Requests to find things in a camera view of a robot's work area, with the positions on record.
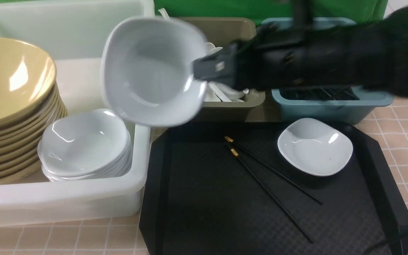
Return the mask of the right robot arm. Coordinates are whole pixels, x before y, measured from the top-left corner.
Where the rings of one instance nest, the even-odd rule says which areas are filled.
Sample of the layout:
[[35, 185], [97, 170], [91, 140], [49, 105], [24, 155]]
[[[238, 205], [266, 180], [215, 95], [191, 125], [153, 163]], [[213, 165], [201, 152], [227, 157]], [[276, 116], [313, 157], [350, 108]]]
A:
[[408, 98], [408, 6], [381, 21], [315, 30], [309, 0], [293, 0], [293, 26], [259, 27], [192, 64], [194, 77], [242, 91], [361, 86]]

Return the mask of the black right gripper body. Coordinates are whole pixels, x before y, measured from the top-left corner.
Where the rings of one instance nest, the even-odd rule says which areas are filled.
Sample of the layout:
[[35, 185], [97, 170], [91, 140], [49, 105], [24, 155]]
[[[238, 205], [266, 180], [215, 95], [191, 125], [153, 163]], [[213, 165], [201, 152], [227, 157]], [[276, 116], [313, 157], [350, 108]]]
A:
[[195, 79], [242, 91], [255, 89], [317, 89], [324, 81], [313, 70], [322, 57], [320, 32], [263, 32], [235, 40], [217, 53], [192, 63]]

